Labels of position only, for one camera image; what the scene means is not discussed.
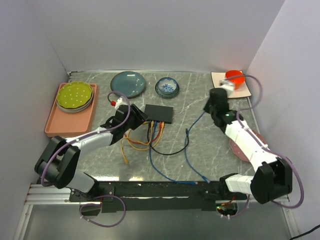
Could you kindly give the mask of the black network switch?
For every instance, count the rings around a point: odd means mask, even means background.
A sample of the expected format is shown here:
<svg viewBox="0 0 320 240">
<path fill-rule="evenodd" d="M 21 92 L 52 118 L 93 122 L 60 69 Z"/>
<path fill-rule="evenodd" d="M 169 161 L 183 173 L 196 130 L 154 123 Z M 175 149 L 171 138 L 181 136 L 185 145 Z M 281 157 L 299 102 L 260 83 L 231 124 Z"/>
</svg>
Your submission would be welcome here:
<svg viewBox="0 0 320 240">
<path fill-rule="evenodd" d="M 146 104 L 144 113 L 148 116 L 148 121 L 164 122 L 172 124 L 174 108 L 170 106 Z"/>
</svg>

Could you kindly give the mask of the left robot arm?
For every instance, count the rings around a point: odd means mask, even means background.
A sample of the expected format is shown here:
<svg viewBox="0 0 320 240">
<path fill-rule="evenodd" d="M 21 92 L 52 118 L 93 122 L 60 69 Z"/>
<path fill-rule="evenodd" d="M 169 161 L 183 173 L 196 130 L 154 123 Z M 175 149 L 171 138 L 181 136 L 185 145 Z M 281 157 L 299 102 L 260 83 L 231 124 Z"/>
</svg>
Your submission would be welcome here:
<svg viewBox="0 0 320 240">
<path fill-rule="evenodd" d="M 77 170 L 79 158 L 115 144 L 127 130 L 135 130 L 147 119 L 148 115 L 134 104 L 122 104 L 114 116 L 91 132 L 69 138 L 52 137 L 34 167 L 41 184 L 77 189 L 87 201 L 94 201 L 99 195 L 98 181 Z"/>
</svg>

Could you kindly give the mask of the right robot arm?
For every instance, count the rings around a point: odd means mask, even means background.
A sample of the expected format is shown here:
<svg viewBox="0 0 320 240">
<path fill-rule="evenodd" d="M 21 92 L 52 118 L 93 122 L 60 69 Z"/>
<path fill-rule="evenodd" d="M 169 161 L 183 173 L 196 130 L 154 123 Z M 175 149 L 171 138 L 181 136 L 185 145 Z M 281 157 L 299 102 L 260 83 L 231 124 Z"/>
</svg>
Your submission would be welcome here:
<svg viewBox="0 0 320 240">
<path fill-rule="evenodd" d="M 254 169 L 253 176 L 232 174 L 222 177 L 224 184 L 218 187 L 218 193 L 223 199 L 242 193 L 265 204 L 292 192 L 293 171 L 290 165 L 270 153 L 268 146 L 254 134 L 243 117 L 229 108 L 225 89 L 212 88 L 203 110 L 210 114 L 215 126 L 240 148 Z"/>
</svg>

